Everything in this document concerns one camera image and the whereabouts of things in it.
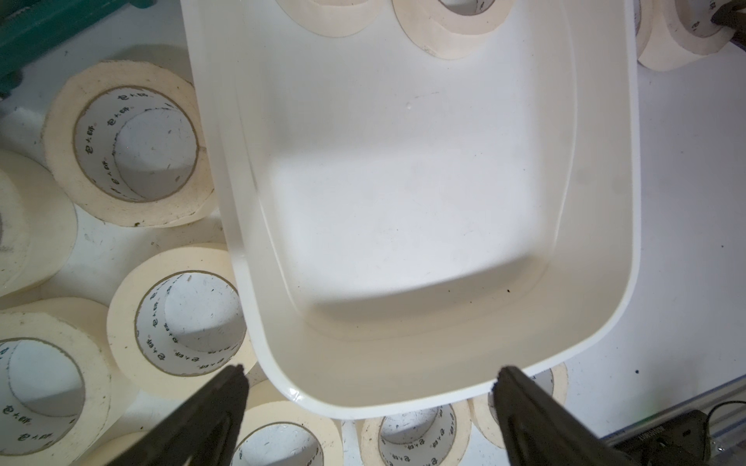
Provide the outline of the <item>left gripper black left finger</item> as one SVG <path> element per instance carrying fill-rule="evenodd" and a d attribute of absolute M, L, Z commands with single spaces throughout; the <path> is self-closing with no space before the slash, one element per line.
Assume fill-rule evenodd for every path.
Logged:
<path fill-rule="evenodd" d="M 250 394 L 242 365 L 209 380 L 113 465 L 228 465 Z"/>

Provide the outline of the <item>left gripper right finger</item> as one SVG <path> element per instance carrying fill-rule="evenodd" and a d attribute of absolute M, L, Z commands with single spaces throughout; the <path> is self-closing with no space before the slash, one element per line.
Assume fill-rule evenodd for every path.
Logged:
<path fill-rule="evenodd" d="M 635 464 L 619 450 L 602 443 L 515 366 L 499 370 L 492 394 L 512 465 Z"/>

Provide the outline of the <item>white plastic storage tray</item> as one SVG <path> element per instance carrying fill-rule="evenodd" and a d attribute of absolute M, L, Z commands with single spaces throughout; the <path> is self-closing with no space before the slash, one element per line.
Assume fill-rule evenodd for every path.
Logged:
<path fill-rule="evenodd" d="M 631 2 L 520 1 L 454 61 L 390 3 L 342 39 L 274 1 L 182 12 L 246 323 L 289 400 L 458 402 L 619 322 L 640 260 Z"/>

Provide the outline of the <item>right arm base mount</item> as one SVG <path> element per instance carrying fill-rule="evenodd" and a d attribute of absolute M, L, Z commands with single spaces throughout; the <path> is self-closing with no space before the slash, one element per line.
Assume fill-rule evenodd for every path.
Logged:
<path fill-rule="evenodd" d="M 707 465 L 705 421 L 705 413 L 692 410 L 661 423 L 619 431 L 604 441 L 635 465 Z"/>

